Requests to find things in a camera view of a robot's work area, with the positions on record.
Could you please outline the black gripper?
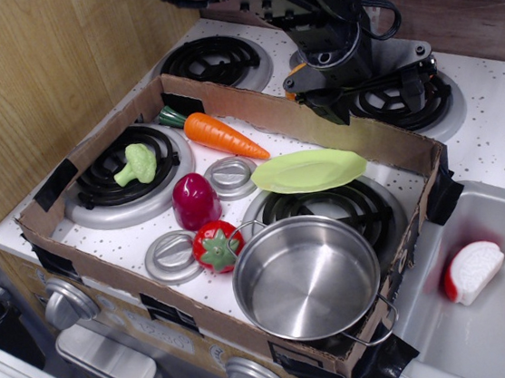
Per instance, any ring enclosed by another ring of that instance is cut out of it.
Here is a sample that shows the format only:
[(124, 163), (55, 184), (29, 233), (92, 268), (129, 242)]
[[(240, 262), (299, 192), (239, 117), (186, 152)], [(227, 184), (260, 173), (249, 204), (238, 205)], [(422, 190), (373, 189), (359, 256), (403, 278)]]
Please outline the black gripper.
[(299, 45), (290, 67), (300, 63), (306, 67), (293, 75), (292, 90), (297, 99), (305, 94), (305, 105), (319, 117), (349, 125), (350, 111), (342, 90), (402, 69), (402, 98), (409, 111), (416, 113), (425, 105), (424, 84), (418, 68), (406, 66), (423, 63), (431, 55), (431, 45), (422, 40), (376, 40), (362, 31), (341, 49), (307, 50)]

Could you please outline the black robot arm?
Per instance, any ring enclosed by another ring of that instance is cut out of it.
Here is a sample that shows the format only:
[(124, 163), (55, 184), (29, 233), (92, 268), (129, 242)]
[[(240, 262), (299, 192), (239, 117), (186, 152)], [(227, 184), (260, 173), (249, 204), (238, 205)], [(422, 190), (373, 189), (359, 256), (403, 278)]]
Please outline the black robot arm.
[(425, 104), (437, 66), (426, 45), (396, 38), (402, 14), (389, 0), (162, 0), (181, 8), (240, 12), (285, 32), (301, 66), (284, 90), (318, 116), (349, 123), (356, 98), (399, 92), (408, 111)]

